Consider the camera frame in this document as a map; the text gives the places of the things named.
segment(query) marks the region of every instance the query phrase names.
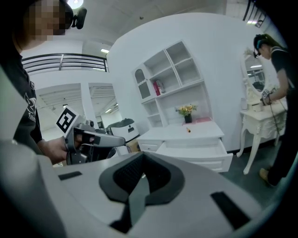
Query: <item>flower pot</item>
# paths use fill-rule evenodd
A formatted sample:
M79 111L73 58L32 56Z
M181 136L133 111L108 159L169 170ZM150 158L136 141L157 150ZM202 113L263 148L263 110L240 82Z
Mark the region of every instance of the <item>flower pot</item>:
M185 116L184 119L185 119L185 123L192 123L191 114Z

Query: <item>drawer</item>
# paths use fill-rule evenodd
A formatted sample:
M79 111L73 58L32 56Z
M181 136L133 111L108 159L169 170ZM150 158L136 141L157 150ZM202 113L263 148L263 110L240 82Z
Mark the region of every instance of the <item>drawer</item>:
M171 143L164 142L156 153L204 166L216 172L227 172L233 157L233 154L227 153L220 139L212 145L186 148L171 147Z
M162 145L160 140L138 140L139 147L141 151L157 151L158 148Z

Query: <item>person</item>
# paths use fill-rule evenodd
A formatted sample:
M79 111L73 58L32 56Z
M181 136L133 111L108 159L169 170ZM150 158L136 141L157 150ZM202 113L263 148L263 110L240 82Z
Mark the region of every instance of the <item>person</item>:
M18 8L10 4L3 9L14 10L4 25L0 64L22 98L28 103L14 139L27 145L37 154L48 156L53 164L66 159L64 138L45 141L41 136L36 110L34 83L30 81L22 65L23 50L40 45L53 35L64 34L70 28L72 9L64 0L25 0L18 2ZM75 138L75 145L81 143L81 135Z
M291 55L282 48L270 35L256 35L254 47L258 55L271 62L277 72L280 88L264 100L269 105L272 101L286 97L288 110L285 124L285 133L279 148L277 157L270 169L262 168L260 177L269 185L276 186L281 178L286 177L297 155L298 127L295 115L295 103L297 102L298 76Z

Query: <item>hand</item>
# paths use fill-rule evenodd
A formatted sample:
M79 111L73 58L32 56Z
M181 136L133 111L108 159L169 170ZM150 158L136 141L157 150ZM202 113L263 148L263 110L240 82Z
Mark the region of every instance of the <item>hand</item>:
M81 145L81 142L82 135L77 135L74 139L75 147L79 147ZM37 145L40 148L41 152L43 152L45 156L48 156L50 158L53 165L66 160L68 151L65 147L63 136L49 141L41 140L37 143Z
M271 104L271 100L269 99L269 97L267 97L267 98L265 98L265 99L263 99L264 100L264 103L266 104L266 105L270 105Z

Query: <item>table leg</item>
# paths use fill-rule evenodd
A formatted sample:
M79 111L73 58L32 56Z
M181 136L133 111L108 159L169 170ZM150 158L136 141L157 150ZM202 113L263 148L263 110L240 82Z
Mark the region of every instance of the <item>table leg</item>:
M252 147L251 147L251 155L250 155L250 158L248 159L248 163L247 163L245 169L243 170L244 174L248 174L248 172L250 171L252 162L255 159L257 150L258 150L259 145L260 145L260 140L261 140L260 135L254 135L253 142L252 142Z
M239 158L244 150L244 144L245 144L245 134L246 134L246 128L242 127L242 131L241 131L241 137L240 137L240 143L241 143L241 147L240 147L240 151L238 153L236 153L237 157Z

